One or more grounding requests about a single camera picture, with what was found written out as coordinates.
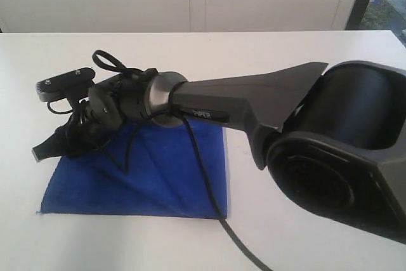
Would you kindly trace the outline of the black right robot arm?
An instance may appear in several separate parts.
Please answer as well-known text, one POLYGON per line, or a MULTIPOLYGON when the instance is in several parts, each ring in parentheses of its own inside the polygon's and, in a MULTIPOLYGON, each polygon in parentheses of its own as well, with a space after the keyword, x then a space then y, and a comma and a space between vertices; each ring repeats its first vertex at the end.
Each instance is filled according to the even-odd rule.
POLYGON ((66 99, 68 121, 36 160, 100 150, 129 122, 196 119, 243 131, 254 162, 301 208, 405 242, 405 71, 373 62, 309 62, 267 74, 188 81, 177 72, 100 64, 38 82, 66 99))

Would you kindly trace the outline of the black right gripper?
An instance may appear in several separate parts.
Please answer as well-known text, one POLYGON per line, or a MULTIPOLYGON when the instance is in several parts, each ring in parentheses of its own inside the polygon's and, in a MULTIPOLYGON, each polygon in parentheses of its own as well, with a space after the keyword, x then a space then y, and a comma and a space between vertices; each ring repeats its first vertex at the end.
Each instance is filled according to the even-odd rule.
POLYGON ((41 162, 54 157, 79 157, 106 146, 111 134, 122 125, 117 106, 119 85, 117 79, 94 83, 86 98, 75 103, 68 101, 72 114, 67 123, 32 148, 34 159, 41 162))

